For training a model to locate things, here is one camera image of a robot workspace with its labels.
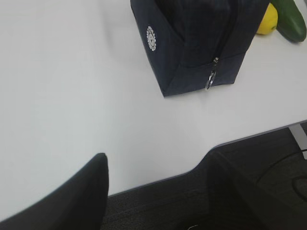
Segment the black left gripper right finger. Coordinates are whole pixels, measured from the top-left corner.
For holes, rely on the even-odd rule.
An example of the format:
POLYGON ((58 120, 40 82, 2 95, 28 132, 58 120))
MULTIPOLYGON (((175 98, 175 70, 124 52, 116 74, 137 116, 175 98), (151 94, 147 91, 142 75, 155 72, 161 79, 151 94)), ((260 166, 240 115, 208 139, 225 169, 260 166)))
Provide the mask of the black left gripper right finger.
POLYGON ((269 230, 305 230, 307 228, 306 214, 298 213, 253 183, 220 153, 213 153, 209 156, 216 164, 214 168, 220 167, 218 172, 226 176, 239 198, 242 198, 250 208, 253 216, 269 230))

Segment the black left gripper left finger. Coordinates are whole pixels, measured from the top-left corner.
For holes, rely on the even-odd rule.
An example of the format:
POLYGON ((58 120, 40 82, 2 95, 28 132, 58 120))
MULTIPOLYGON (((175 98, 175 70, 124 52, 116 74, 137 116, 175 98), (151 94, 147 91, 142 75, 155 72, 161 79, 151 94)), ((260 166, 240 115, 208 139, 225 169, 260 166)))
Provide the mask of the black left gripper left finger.
POLYGON ((107 207, 108 162, 96 154, 67 182, 1 221, 2 230, 99 230, 107 207))

